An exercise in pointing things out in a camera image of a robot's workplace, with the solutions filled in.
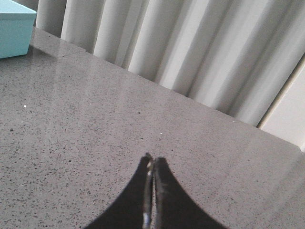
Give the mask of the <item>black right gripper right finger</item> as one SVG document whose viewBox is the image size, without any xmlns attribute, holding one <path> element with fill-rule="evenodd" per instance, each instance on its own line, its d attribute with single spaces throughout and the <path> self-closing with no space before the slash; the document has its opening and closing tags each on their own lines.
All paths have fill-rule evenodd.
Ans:
<svg viewBox="0 0 305 229">
<path fill-rule="evenodd" d="M 157 229 L 224 229 L 184 191 L 165 158 L 154 163 Z"/>
</svg>

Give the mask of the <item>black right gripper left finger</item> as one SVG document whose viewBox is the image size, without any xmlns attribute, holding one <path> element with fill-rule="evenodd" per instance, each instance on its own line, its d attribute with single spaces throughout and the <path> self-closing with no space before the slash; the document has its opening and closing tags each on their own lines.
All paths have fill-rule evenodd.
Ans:
<svg viewBox="0 0 305 229">
<path fill-rule="evenodd" d="M 153 158 L 143 156 L 128 185 L 87 229 L 149 229 L 152 220 Z"/>
</svg>

